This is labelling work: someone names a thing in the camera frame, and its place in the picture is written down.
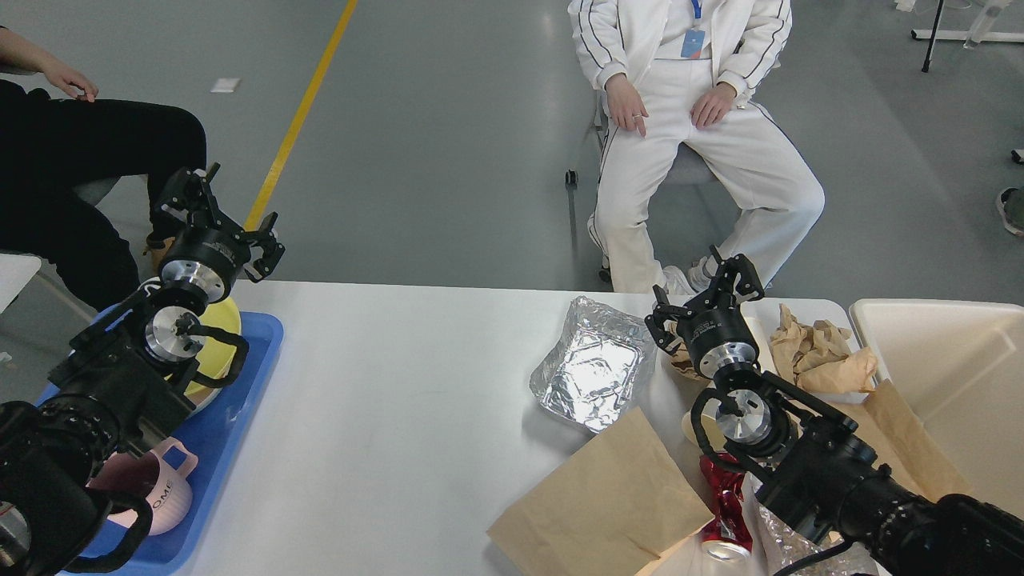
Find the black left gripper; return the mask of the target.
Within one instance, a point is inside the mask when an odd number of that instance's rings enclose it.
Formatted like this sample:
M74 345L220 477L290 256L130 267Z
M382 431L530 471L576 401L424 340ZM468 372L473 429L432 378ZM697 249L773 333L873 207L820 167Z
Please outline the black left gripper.
M201 289L208 303L230 296L238 275L259 283L274 272L286 248L274 232L278 211L270 212L260 227L241 232L240 241L228 229L228 217L220 211L210 182L221 165L207 169L181 168L171 175L158 197L154 213L165 213L180 222L177 239L158 268L164 283L184 281ZM251 258L251 249L258 258Z

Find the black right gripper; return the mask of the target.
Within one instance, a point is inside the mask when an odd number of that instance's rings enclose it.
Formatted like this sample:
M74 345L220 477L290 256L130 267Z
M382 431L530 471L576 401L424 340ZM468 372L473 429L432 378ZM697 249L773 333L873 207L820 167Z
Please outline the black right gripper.
M766 288L756 266L743 253L724 258L710 248L717 272L701 292L701 310L688 306L689 299L672 296L653 285L654 306L645 325L655 345L669 356L688 349L696 372L713 379L726 366L758 364L758 344L740 306L762 300Z

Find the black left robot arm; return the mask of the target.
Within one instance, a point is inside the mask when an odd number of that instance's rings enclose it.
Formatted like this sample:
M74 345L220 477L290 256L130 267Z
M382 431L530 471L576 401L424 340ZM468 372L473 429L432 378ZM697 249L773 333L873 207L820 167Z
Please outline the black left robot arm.
M182 168L158 207L184 229L155 284L144 284L72 339L49 372L58 393L34 406L4 402L1 430L4 575L109 573L150 533L150 503L90 485L116 452L143 456L194 411L191 382L223 389L241 375L249 343L202 324L230 295L239 274L258 283L284 244L271 212L244 230L210 189L219 164Z

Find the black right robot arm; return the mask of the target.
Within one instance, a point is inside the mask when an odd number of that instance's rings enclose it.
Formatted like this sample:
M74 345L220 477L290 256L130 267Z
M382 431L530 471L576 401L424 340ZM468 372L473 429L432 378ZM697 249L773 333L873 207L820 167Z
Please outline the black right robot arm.
M796 573L863 544L893 575L1020 575L1022 521L964 494L931 502L901 487L891 468L874 467L874 449L857 438L845 413L762 370L740 314L763 298L743 254L718 260L710 287L673 306L662 286L645 324L659 349L686 347L696 372L712 380L691 410L707 458L761 481L756 497L794 532L842 542L782 570Z

